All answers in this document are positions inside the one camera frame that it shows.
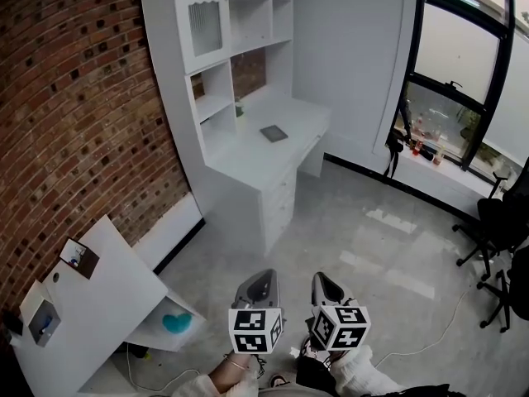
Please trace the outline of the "white side table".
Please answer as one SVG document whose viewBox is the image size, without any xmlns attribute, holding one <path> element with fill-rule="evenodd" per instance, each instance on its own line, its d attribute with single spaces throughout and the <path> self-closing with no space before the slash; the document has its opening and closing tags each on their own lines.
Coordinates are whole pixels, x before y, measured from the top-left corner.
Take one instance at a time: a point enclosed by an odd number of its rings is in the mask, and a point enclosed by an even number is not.
<svg viewBox="0 0 529 397">
<path fill-rule="evenodd" d="M 176 294 L 127 244 L 108 217 L 80 240 L 99 256 L 90 280 L 58 261 L 43 281 L 61 323 L 45 347 L 23 323 L 14 352 L 34 397 L 140 397 L 163 395 L 133 384 L 112 364 L 122 343 L 176 352 L 197 336 L 205 319 Z M 166 314 L 190 313 L 190 328 L 171 334 Z"/>
</svg>

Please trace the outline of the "turquoise heart cushion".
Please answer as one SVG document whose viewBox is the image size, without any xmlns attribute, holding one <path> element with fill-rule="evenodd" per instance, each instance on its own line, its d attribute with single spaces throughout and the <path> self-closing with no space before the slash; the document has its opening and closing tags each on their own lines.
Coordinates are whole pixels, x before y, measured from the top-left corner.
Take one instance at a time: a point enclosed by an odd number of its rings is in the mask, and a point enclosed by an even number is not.
<svg viewBox="0 0 529 397">
<path fill-rule="evenodd" d="M 166 314 L 162 318 L 164 328 L 174 335 L 186 332 L 190 328 L 192 321 L 193 316 L 190 313 Z"/>
</svg>

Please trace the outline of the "black upright stand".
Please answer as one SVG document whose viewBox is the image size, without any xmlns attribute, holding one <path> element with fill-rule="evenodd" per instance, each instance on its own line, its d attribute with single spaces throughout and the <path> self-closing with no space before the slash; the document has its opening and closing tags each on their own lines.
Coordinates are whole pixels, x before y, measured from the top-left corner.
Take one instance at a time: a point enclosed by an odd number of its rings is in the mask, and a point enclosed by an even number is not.
<svg viewBox="0 0 529 397">
<path fill-rule="evenodd" d="M 407 99 L 405 99 L 405 97 L 401 97 L 399 99 L 398 110 L 403 120 L 406 142 L 410 142 L 410 140 L 412 139 L 411 124 L 410 124 L 411 113 L 409 110 L 408 101 Z"/>
</svg>

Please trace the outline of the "black device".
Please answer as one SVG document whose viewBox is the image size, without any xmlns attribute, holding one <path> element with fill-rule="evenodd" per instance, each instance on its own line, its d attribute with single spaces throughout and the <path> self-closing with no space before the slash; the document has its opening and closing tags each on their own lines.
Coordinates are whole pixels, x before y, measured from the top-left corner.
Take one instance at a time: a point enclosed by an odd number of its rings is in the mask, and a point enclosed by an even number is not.
<svg viewBox="0 0 529 397">
<path fill-rule="evenodd" d="M 12 312 L 2 313 L 2 324 L 11 335 L 21 336 L 23 334 L 23 322 Z"/>
</svg>

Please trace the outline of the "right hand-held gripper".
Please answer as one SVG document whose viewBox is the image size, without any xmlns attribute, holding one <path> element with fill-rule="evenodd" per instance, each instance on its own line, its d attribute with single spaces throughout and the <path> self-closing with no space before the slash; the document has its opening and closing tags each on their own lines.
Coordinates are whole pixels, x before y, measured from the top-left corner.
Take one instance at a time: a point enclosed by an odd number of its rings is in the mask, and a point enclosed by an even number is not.
<svg viewBox="0 0 529 397">
<path fill-rule="evenodd" d="M 321 349 L 349 351 L 363 344 L 371 328 L 365 306 L 323 305 L 353 304 L 355 297 L 347 287 L 319 271 L 312 277 L 311 301 L 319 307 L 309 333 Z"/>
</svg>

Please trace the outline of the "person's right forearm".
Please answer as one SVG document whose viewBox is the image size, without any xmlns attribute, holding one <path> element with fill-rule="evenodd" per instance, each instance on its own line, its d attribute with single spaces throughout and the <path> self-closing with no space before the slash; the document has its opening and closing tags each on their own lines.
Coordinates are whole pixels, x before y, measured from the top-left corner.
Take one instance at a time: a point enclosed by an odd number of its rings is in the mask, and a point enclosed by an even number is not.
<svg viewBox="0 0 529 397">
<path fill-rule="evenodd" d="M 330 372 L 340 397 L 363 397 L 398 394 L 405 387 L 398 384 L 371 363 L 373 352 L 367 345 L 345 352 L 331 363 Z"/>
</svg>

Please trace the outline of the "ribbed glass cabinet door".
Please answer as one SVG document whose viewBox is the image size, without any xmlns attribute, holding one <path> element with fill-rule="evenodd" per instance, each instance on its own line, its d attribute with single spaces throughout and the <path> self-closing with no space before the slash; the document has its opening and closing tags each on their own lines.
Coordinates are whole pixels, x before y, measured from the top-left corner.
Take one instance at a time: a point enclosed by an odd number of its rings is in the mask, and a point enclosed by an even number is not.
<svg viewBox="0 0 529 397">
<path fill-rule="evenodd" d="M 191 74 L 228 57 L 228 0 L 174 0 L 185 72 Z"/>
</svg>

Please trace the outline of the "dark picture frame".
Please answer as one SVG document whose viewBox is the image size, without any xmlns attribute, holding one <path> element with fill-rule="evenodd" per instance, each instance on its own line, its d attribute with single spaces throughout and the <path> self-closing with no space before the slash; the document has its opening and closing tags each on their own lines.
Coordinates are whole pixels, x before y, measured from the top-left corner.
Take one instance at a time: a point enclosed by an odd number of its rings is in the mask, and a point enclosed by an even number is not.
<svg viewBox="0 0 529 397">
<path fill-rule="evenodd" d="M 264 127 L 260 129 L 260 133 L 272 143 L 282 141 L 288 138 L 288 135 L 281 130 L 277 125 L 272 125 L 269 127 Z"/>
</svg>

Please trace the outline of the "white desk with shelving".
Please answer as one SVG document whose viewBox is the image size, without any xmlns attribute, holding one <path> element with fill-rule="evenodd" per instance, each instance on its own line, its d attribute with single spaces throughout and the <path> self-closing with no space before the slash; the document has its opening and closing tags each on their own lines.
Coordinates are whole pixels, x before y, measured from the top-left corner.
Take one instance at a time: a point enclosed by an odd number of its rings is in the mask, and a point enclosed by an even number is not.
<svg viewBox="0 0 529 397">
<path fill-rule="evenodd" d="M 188 74 L 174 0 L 141 0 L 156 82 L 199 211 L 233 246 L 266 256 L 264 205 L 289 169 L 319 175 L 328 108 L 293 97 L 293 0 L 272 0 L 273 43 Z M 235 98 L 244 104 L 236 117 Z M 288 138 L 269 142 L 277 125 Z"/>
</svg>

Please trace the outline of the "person's right leg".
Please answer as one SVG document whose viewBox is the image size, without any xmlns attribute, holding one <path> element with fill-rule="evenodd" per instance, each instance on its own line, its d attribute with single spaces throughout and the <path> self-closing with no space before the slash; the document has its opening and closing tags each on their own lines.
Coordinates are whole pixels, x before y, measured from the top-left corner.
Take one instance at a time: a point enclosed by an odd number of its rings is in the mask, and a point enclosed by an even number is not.
<svg viewBox="0 0 529 397">
<path fill-rule="evenodd" d="M 336 380 L 318 359 L 300 356 L 297 359 L 296 384 L 340 397 L 336 392 Z"/>
</svg>

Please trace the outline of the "white open box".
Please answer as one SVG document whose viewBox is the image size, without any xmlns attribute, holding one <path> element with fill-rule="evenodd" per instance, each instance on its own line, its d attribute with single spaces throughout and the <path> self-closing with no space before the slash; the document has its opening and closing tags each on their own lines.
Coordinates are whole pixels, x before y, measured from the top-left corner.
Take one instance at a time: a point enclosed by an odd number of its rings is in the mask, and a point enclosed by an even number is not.
<svg viewBox="0 0 529 397">
<path fill-rule="evenodd" d="M 20 305 L 22 322 L 36 345 L 45 347 L 61 323 L 48 289 L 36 280 Z"/>
</svg>

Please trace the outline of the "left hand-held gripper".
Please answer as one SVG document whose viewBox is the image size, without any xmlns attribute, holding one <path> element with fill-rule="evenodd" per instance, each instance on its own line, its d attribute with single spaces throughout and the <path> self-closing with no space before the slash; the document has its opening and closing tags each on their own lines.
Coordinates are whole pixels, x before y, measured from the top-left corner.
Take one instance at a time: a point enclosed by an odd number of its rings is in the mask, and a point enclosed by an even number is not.
<svg viewBox="0 0 529 397">
<path fill-rule="evenodd" d="M 235 354 L 271 354 L 284 333 L 278 273 L 262 270 L 245 280 L 228 313 Z"/>
</svg>

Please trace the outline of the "black hanging bag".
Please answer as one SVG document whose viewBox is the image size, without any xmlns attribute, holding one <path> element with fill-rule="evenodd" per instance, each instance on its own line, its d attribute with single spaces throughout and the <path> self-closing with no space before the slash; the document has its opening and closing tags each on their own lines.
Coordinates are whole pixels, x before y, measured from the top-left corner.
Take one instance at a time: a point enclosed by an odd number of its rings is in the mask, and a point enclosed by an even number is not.
<svg viewBox="0 0 529 397">
<path fill-rule="evenodd" d="M 386 146 L 389 149 L 390 157 L 384 177 L 392 179 L 398 166 L 399 154 L 403 151 L 405 136 L 399 130 L 389 133 Z"/>
</svg>

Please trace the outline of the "person's left forearm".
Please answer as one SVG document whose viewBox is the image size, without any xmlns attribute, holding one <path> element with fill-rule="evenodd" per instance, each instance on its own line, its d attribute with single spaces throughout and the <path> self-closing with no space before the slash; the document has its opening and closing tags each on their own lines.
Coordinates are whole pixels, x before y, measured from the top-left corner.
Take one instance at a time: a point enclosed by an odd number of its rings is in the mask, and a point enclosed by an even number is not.
<svg viewBox="0 0 529 397">
<path fill-rule="evenodd" d="M 256 372 L 250 368 L 252 355 L 230 352 L 209 374 L 181 385 L 171 397 L 258 397 Z"/>
</svg>

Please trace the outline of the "person's right shoe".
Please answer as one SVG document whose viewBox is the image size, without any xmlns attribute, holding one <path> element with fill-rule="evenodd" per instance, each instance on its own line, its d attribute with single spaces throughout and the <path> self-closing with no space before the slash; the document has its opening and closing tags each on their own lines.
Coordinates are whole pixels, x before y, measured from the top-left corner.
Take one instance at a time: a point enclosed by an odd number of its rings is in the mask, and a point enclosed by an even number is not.
<svg viewBox="0 0 529 397">
<path fill-rule="evenodd" d="M 325 365 L 329 363 L 329 352 L 326 350 L 317 350 L 311 343 L 311 338 L 306 336 L 299 352 L 300 357 L 315 359 Z"/>
</svg>

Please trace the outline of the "black office chair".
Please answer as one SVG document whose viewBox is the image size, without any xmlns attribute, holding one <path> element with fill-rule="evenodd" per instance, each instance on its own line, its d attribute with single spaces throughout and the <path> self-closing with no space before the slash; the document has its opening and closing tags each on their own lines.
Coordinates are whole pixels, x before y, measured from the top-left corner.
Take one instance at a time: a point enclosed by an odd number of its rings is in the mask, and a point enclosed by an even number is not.
<svg viewBox="0 0 529 397">
<path fill-rule="evenodd" d="M 529 168 L 522 170 L 501 198 L 482 198 L 477 209 L 479 222 L 473 227 L 452 226 L 454 232 L 461 231 L 475 242 L 475 248 L 455 264 L 461 267 L 479 253 L 485 267 L 481 279 L 487 280 L 491 275 L 491 259 L 503 251 L 515 251 L 529 237 Z"/>
<path fill-rule="evenodd" d="M 486 289 L 498 298 L 497 308 L 488 320 L 480 322 L 479 327 L 486 328 L 503 310 L 505 325 L 500 333 L 505 333 L 510 328 L 511 312 L 529 322 L 529 245 L 518 250 L 510 269 L 507 272 L 500 270 L 496 278 L 500 281 L 500 289 L 482 281 L 476 285 L 477 289 Z"/>
</svg>

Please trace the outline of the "black framed window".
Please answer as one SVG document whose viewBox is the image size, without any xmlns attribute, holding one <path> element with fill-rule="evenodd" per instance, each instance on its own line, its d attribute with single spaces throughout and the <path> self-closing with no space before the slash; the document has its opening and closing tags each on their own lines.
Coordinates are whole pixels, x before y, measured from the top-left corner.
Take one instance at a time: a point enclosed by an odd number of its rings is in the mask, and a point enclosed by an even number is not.
<svg viewBox="0 0 529 397">
<path fill-rule="evenodd" d="M 401 97 L 412 152 L 507 192 L 529 159 L 529 0 L 415 0 Z"/>
</svg>

